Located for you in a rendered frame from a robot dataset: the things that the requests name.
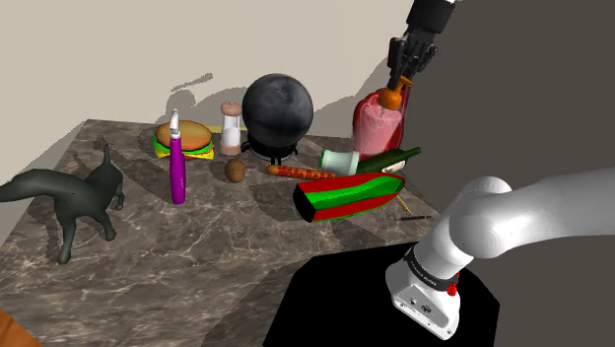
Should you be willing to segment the dark green dog figure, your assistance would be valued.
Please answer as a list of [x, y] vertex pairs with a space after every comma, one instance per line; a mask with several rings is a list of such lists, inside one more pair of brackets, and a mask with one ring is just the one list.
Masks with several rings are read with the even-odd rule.
[[106, 209], [114, 197], [117, 198], [114, 209], [123, 208], [123, 174], [112, 164], [107, 144], [102, 147], [102, 152], [102, 163], [84, 179], [70, 173], [31, 169], [0, 185], [0, 202], [19, 201], [41, 195], [53, 198], [55, 216], [63, 232], [63, 243], [58, 254], [59, 264], [66, 264], [71, 258], [76, 219], [79, 217], [91, 217], [98, 222], [103, 227], [104, 237], [108, 242], [112, 242], [116, 237]]

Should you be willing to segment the burger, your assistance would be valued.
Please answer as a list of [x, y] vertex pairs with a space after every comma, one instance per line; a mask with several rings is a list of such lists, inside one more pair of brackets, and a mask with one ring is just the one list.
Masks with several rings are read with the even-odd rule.
[[[178, 125], [181, 151], [187, 161], [214, 159], [213, 137], [208, 127], [192, 120], [181, 120]], [[171, 131], [168, 122], [156, 129], [152, 136], [152, 145], [158, 158], [171, 154]]]

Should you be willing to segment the dark green wine bottle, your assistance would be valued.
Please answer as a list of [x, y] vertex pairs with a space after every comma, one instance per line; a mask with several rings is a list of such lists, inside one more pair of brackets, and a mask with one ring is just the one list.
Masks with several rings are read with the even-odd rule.
[[358, 162], [356, 174], [395, 173], [404, 168], [407, 160], [422, 153], [420, 147], [410, 150], [391, 149]]

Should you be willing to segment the salt shaker with brown cap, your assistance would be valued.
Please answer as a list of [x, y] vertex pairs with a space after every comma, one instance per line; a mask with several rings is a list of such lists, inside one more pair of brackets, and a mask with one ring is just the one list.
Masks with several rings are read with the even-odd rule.
[[224, 102], [221, 104], [220, 110], [224, 116], [220, 151], [224, 155], [235, 156], [240, 152], [241, 144], [241, 105], [236, 102]]

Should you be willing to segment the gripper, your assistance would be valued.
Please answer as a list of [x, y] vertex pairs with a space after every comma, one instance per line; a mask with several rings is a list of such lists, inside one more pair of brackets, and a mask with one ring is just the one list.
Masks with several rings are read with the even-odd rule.
[[402, 77], [413, 80], [438, 52], [434, 44], [423, 44], [410, 59], [406, 54], [409, 42], [432, 43], [434, 37], [444, 31], [453, 11], [454, 0], [414, 0], [406, 20], [406, 33], [392, 37], [389, 41], [387, 67], [390, 72], [387, 87], [390, 90], [398, 86]]

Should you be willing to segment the black ball on stand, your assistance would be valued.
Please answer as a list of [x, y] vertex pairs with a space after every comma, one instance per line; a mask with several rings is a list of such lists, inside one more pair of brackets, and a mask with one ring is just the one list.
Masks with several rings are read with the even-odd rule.
[[272, 73], [255, 80], [242, 102], [247, 130], [242, 152], [250, 151], [272, 165], [298, 154], [297, 145], [313, 121], [313, 103], [307, 88], [296, 78]]

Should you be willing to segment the brown kiwi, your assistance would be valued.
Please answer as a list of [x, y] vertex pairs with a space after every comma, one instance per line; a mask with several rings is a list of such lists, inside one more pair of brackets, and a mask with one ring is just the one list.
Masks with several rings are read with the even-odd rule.
[[225, 165], [225, 176], [230, 182], [241, 182], [245, 176], [245, 165], [239, 159], [230, 159]]

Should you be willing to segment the purple handled knife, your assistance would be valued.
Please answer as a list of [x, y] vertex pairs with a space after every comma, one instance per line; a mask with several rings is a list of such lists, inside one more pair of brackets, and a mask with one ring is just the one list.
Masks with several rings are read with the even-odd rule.
[[170, 181], [171, 200], [179, 205], [185, 202], [185, 159], [181, 148], [179, 114], [176, 109], [171, 113], [170, 121]]

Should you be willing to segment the orange red sausage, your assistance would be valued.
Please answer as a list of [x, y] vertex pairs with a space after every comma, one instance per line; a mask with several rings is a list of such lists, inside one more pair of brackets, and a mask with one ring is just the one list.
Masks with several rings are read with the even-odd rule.
[[266, 171], [268, 174], [271, 175], [309, 180], [329, 179], [337, 177], [336, 173], [277, 165], [267, 166]]

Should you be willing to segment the red translucent bag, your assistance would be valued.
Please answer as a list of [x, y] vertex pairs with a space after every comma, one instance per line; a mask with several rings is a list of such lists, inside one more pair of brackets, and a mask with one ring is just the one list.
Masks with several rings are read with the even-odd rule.
[[366, 159], [391, 149], [398, 149], [404, 134], [404, 120], [409, 88], [401, 90], [397, 111], [382, 108], [377, 103], [380, 90], [368, 94], [357, 103], [353, 115], [354, 150]]

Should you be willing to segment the black robot stand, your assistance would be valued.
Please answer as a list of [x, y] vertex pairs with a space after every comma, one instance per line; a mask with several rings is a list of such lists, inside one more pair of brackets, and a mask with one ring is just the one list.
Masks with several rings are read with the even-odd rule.
[[313, 257], [293, 275], [263, 347], [495, 347], [500, 303], [460, 271], [460, 320], [441, 340], [398, 310], [387, 287], [409, 272], [401, 243]]

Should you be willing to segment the clear bottle with orange cap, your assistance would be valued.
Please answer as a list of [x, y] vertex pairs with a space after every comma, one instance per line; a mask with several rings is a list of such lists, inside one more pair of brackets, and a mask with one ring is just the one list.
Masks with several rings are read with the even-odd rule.
[[392, 89], [382, 89], [377, 97], [375, 116], [377, 120], [377, 135], [381, 138], [381, 151], [396, 149], [400, 146], [403, 132], [408, 97], [413, 82], [401, 77]]

